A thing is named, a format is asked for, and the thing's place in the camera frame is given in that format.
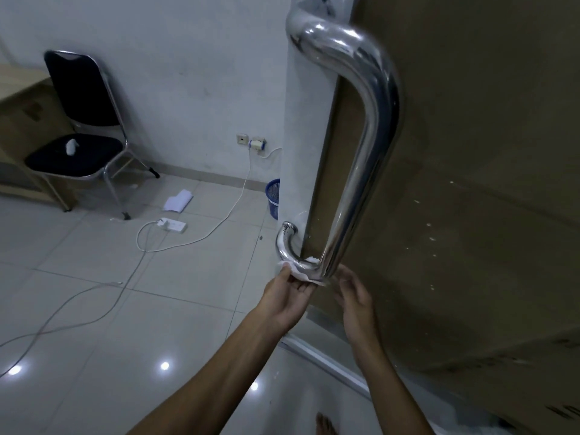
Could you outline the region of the person's left hand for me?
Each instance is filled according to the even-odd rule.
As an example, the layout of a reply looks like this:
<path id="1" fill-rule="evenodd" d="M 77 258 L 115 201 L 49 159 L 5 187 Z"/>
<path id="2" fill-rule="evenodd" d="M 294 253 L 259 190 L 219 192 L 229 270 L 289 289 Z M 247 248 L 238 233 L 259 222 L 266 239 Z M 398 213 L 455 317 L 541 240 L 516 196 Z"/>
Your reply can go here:
<path id="1" fill-rule="evenodd" d="M 305 314 L 317 288 L 317 285 L 305 284 L 292 277 L 288 291 L 277 291 L 276 275 L 266 284 L 263 295 L 252 313 L 259 317 L 268 334 L 282 337 L 294 328 Z"/>

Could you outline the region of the person's right hand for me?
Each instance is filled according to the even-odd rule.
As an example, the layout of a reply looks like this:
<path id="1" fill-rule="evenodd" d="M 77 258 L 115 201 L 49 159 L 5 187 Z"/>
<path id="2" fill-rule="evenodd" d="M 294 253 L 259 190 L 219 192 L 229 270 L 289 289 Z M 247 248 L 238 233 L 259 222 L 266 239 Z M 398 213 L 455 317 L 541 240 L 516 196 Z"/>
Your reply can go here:
<path id="1" fill-rule="evenodd" d="M 343 325 L 347 339 L 358 363 L 364 363 L 383 352 L 382 339 L 371 294 L 366 298 L 343 298 L 337 301 L 343 309 Z"/>

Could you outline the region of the person's left forearm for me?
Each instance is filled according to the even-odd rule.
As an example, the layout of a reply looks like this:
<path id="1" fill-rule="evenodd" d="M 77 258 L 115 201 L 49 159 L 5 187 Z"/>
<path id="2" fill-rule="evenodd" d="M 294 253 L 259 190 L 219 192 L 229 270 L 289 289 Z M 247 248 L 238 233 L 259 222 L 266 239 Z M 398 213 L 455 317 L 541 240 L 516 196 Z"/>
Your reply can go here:
<path id="1" fill-rule="evenodd" d="M 252 310 L 195 376 L 126 435 L 219 435 L 288 327 Z"/>

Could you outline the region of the person's right forearm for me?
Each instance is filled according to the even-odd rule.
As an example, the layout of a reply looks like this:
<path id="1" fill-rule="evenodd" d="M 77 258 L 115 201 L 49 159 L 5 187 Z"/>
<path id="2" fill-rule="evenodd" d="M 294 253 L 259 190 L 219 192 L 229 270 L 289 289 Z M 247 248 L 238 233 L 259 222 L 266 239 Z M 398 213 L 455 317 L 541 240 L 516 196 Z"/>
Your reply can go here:
<path id="1" fill-rule="evenodd" d="M 354 346 L 383 435 L 436 435 L 380 345 Z"/>

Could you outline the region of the blue plastic waste basket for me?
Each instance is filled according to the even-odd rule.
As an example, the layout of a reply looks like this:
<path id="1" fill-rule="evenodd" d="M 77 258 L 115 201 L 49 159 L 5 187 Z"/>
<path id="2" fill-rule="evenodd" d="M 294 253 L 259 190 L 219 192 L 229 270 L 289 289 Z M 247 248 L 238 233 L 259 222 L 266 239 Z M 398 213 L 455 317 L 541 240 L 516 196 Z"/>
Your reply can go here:
<path id="1" fill-rule="evenodd" d="M 265 195 L 268 201 L 268 208 L 271 217 L 275 220 L 279 218 L 279 185 L 280 179 L 268 182 L 265 187 Z"/>

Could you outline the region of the white power strip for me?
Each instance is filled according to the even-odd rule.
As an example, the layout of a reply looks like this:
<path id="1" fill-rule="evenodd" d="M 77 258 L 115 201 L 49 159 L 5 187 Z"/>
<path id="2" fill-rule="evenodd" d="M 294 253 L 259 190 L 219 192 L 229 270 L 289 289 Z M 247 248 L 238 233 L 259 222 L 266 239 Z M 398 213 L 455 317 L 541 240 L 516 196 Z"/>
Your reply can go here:
<path id="1" fill-rule="evenodd" d="M 158 219 L 156 225 L 165 231 L 178 234 L 184 233 L 187 228 L 187 223 L 166 217 Z"/>

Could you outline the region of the white folded paper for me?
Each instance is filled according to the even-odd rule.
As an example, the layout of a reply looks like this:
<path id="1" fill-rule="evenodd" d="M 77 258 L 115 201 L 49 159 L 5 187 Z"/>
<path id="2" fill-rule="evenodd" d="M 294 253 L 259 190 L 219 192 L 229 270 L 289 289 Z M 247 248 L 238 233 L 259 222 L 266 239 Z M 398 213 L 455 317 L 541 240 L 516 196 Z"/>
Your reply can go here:
<path id="1" fill-rule="evenodd" d="M 191 202 L 192 198 L 193 194 L 190 191 L 182 189 L 177 195 L 171 196 L 167 199 L 163 205 L 163 211 L 182 213 Z"/>

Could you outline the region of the glass door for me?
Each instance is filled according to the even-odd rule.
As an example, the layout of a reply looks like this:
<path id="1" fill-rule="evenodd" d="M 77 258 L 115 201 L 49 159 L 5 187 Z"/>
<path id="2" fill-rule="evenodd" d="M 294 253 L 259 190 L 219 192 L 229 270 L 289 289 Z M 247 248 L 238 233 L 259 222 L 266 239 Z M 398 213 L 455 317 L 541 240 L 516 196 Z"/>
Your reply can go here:
<path id="1" fill-rule="evenodd" d="M 300 1 L 303 0 L 291 0 L 289 12 Z M 339 22 L 363 29 L 353 22 L 360 1 L 330 0 Z M 319 259 L 359 145 L 365 123 L 364 105 L 348 80 L 309 61 L 290 41 L 289 57 L 285 116 L 285 148 L 289 151 L 284 155 L 282 169 L 284 196 L 280 217 L 298 228 L 292 239 L 297 253 Z M 401 84 L 401 120 L 397 138 L 376 180 L 395 148 L 403 120 L 402 79 L 396 65 L 395 69 Z"/>

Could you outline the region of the person's bare foot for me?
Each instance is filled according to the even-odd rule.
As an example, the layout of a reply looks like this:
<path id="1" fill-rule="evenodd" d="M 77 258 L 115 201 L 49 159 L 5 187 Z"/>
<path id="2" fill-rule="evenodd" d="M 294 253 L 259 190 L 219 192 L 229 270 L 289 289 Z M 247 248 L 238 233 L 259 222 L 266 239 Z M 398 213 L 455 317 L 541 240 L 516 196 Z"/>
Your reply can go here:
<path id="1" fill-rule="evenodd" d="M 321 412 L 315 416 L 315 435 L 338 435 L 331 420 Z"/>

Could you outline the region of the black padded metal chair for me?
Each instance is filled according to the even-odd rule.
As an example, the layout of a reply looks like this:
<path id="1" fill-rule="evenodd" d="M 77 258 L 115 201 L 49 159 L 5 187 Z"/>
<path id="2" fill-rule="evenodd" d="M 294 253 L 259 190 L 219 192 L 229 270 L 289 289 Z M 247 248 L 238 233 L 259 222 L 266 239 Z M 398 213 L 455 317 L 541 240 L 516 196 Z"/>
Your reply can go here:
<path id="1" fill-rule="evenodd" d="M 44 177 L 88 182 L 102 178 L 124 220 L 131 216 L 122 204 L 112 179 L 131 161 L 158 179 L 131 149 L 120 110 L 105 72 L 91 56 L 64 50 L 46 50 L 43 59 L 57 97 L 74 133 L 60 136 L 29 154 L 25 166 Z M 76 154 L 66 155 L 66 142 L 75 138 Z"/>

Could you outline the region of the light wooden desk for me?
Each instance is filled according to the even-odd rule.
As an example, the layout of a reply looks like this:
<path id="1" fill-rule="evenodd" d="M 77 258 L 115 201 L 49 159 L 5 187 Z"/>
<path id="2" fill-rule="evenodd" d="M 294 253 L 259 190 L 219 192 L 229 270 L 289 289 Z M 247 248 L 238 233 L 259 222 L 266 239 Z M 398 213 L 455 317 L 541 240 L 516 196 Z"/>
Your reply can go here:
<path id="1" fill-rule="evenodd" d="M 72 132 L 47 72 L 0 64 L 0 194 L 50 202 L 70 211 L 76 196 L 68 182 L 37 175 L 24 161 Z"/>

